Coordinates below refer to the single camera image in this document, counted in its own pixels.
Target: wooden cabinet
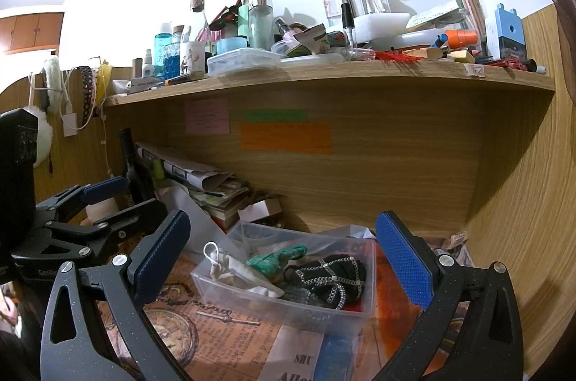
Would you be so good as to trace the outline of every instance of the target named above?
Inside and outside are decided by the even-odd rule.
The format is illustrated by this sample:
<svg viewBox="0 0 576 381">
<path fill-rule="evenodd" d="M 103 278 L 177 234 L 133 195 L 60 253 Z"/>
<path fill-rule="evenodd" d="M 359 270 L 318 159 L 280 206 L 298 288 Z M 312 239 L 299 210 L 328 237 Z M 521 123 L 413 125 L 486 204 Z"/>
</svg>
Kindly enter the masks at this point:
<svg viewBox="0 0 576 381">
<path fill-rule="evenodd" d="M 36 28 L 38 27 L 38 14 L 19 15 L 12 34 L 10 50 L 32 48 L 36 41 Z"/>
<path fill-rule="evenodd" d="M 0 51 L 15 53 L 57 49 L 62 13 L 16 15 L 0 19 Z"/>
<path fill-rule="evenodd" d="M 7 17 L 0 19 L 0 52 L 8 51 L 12 42 L 12 33 L 14 32 L 14 25 L 16 24 L 16 17 Z"/>
<path fill-rule="evenodd" d="M 56 48 L 58 43 L 60 43 L 63 17 L 64 14 L 40 14 L 34 46 L 51 46 Z"/>
</svg>

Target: blue clamp pad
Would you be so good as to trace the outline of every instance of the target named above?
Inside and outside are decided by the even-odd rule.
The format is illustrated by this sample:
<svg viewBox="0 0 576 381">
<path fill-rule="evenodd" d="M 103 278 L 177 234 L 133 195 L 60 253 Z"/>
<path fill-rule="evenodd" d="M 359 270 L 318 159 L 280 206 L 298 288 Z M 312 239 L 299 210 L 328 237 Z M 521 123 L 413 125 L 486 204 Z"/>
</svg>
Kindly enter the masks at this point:
<svg viewBox="0 0 576 381">
<path fill-rule="evenodd" d="M 86 205 L 97 204 L 117 194 L 122 194 L 128 187 L 128 181 L 123 176 L 92 184 L 84 188 L 80 201 Z"/>
<path fill-rule="evenodd" d="M 504 9 L 504 4 L 498 4 L 494 13 L 496 15 L 498 38 L 503 36 L 526 46 L 522 19 L 516 14 L 516 9 L 510 9 L 508 12 Z"/>
<path fill-rule="evenodd" d="M 142 238 L 130 254 L 127 273 L 136 307 L 156 300 L 189 238 L 190 219 L 182 210 L 173 210 L 153 234 Z"/>
<path fill-rule="evenodd" d="M 440 282 L 436 255 L 392 211 L 376 219 L 376 238 L 410 302 L 427 309 Z"/>
</svg>

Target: pink sticky note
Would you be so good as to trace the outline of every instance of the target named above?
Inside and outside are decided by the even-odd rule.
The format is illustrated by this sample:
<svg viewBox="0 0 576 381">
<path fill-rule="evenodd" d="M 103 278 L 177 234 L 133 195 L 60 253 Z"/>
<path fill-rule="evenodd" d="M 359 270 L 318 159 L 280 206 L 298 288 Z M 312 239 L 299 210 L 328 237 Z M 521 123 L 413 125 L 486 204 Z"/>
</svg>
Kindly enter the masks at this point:
<svg viewBox="0 0 576 381">
<path fill-rule="evenodd" d="M 225 98 L 186 102 L 187 134 L 229 134 L 230 119 Z"/>
</svg>

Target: white fluffy item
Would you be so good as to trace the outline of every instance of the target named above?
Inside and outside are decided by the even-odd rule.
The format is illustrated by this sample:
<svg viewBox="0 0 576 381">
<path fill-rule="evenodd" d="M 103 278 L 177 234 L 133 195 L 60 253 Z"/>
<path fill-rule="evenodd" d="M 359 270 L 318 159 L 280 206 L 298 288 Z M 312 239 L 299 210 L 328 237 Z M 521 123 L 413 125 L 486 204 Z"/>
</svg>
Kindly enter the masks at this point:
<svg viewBox="0 0 576 381">
<path fill-rule="evenodd" d="M 48 155 L 50 155 L 53 129 L 52 126 L 50 126 L 50 123 L 48 123 L 46 113 L 34 105 L 34 92 L 36 82 L 36 77 L 34 74 L 30 74 L 28 81 L 30 82 L 30 96 L 28 98 L 28 106 L 24 107 L 24 109 L 38 118 L 38 140 L 36 145 L 36 162 L 34 163 L 34 168 L 36 168 L 44 160 L 46 160 L 46 158 L 48 158 Z"/>
<path fill-rule="evenodd" d="M 49 56 L 42 67 L 46 72 L 46 84 L 48 85 L 48 111 L 58 113 L 62 102 L 62 75 L 58 56 Z"/>
</svg>

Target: plastic storage box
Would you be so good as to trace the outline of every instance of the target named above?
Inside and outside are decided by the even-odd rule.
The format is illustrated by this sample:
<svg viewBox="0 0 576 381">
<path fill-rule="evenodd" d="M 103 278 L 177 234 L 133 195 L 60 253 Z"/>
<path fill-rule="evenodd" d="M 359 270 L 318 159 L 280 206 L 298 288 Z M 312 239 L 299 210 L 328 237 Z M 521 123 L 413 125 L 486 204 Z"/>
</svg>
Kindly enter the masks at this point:
<svg viewBox="0 0 576 381">
<path fill-rule="evenodd" d="M 265 321 L 286 324 L 301 330 L 337 336 L 357 336 L 375 307 L 375 241 L 336 238 L 322 234 L 301 233 L 252 223 L 238 223 L 218 247 L 237 259 L 276 251 L 285 247 L 305 245 L 308 253 L 303 264 L 330 254 L 350 254 L 366 267 L 366 286 L 361 298 L 361 311 L 319 308 L 291 301 L 257 295 L 214 282 L 210 278 L 210 262 L 204 259 L 193 271 L 192 278 L 203 302 L 214 303 L 244 315 Z"/>
<path fill-rule="evenodd" d="M 265 49 L 240 48 L 208 58 L 208 75 L 224 75 L 244 69 L 276 68 L 276 64 L 284 58 Z"/>
</svg>

